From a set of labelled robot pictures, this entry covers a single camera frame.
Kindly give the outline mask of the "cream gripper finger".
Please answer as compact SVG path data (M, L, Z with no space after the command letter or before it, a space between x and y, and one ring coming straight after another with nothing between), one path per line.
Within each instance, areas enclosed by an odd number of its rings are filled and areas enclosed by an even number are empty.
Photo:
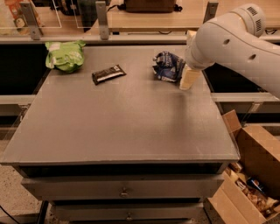
M194 82L200 77L201 71L193 70L189 66L185 66L182 72L182 77L179 83L179 88L181 90L190 89Z
M191 30L188 30L187 33L186 33L186 43L187 44L191 44L194 37L196 36L196 31L191 31Z

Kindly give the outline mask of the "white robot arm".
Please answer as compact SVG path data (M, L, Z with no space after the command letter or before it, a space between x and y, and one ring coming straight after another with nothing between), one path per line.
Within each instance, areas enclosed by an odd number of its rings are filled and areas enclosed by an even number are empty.
M187 40L185 62L193 70L217 63L280 97L280 46L260 38L265 15L258 5L246 3L206 21Z

